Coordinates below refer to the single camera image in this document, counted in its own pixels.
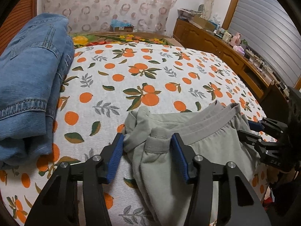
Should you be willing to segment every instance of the wooden headboard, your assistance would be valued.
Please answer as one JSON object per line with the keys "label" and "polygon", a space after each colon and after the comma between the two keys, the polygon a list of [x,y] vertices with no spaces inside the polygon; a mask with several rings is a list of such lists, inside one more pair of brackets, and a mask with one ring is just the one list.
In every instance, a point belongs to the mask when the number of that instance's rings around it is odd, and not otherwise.
{"label": "wooden headboard", "polygon": [[20,0],[0,27],[0,55],[23,26],[37,15],[37,0]]}

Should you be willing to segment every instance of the cabinet door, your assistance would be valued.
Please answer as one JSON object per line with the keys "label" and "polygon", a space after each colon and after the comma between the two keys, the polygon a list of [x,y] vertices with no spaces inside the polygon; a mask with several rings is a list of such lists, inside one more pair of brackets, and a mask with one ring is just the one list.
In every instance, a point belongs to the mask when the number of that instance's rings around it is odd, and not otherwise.
{"label": "cabinet door", "polygon": [[243,67],[244,62],[236,53],[229,48],[224,48],[223,54],[221,55],[221,59],[235,72],[238,73],[240,69]]}
{"label": "cabinet door", "polygon": [[204,41],[201,50],[206,53],[213,53],[219,57],[219,55],[222,53],[222,46],[218,42],[217,38],[214,38],[213,36],[206,34],[204,36]]}
{"label": "cabinet door", "polygon": [[183,23],[183,21],[178,19],[177,23],[176,23],[176,26],[175,26],[175,29],[173,31],[173,37],[174,37],[174,39],[176,39],[180,43],[181,43],[183,35],[185,34],[185,31],[186,31],[185,27],[187,27],[187,26]]}
{"label": "cabinet door", "polygon": [[200,29],[194,30],[193,28],[190,28],[185,36],[185,39],[183,39],[184,44],[182,45],[194,50],[202,50],[203,41],[204,38],[202,33],[200,33]]}

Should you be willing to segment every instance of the blue gripper pad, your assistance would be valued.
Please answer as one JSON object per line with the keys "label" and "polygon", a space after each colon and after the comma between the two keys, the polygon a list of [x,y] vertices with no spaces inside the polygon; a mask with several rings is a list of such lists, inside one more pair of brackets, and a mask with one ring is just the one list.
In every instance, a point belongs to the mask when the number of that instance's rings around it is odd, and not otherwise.
{"label": "blue gripper pad", "polygon": [[189,183],[189,175],[188,175],[188,164],[182,152],[182,149],[179,145],[179,141],[177,139],[177,135],[173,134],[170,140],[171,150],[172,150],[172,160],[173,163],[177,165],[177,168],[182,174],[183,179],[186,183]]}
{"label": "blue gripper pad", "polygon": [[121,156],[123,152],[123,139],[124,135],[121,133],[118,133],[111,144],[111,146],[115,146],[115,149],[111,155],[111,158],[107,165],[107,175],[106,179],[108,181],[108,184],[111,183],[111,181],[114,179]]}
{"label": "blue gripper pad", "polygon": [[264,127],[260,122],[255,122],[255,121],[248,121],[250,129],[255,131],[255,132],[261,132],[264,131]]}

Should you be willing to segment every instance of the cardboard box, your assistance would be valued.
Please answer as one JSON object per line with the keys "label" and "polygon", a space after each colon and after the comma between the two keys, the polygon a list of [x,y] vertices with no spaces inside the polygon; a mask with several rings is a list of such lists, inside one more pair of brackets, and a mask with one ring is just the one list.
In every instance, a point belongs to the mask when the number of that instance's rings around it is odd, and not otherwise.
{"label": "cardboard box", "polygon": [[210,23],[208,20],[195,16],[193,22],[201,26],[204,30],[214,31],[215,26]]}
{"label": "cardboard box", "polygon": [[110,26],[111,32],[133,32],[134,27],[133,26],[126,26],[126,27],[112,27]]}

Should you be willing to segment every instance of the pink bottle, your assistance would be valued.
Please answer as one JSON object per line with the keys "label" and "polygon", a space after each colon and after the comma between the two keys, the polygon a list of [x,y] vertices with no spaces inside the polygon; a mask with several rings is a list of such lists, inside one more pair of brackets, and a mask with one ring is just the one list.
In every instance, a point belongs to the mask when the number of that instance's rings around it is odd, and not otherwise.
{"label": "pink bottle", "polygon": [[230,45],[231,46],[240,46],[240,43],[241,43],[240,37],[241,37],[241,34],[236,33],[236,35],[234,37],[232,37]]}

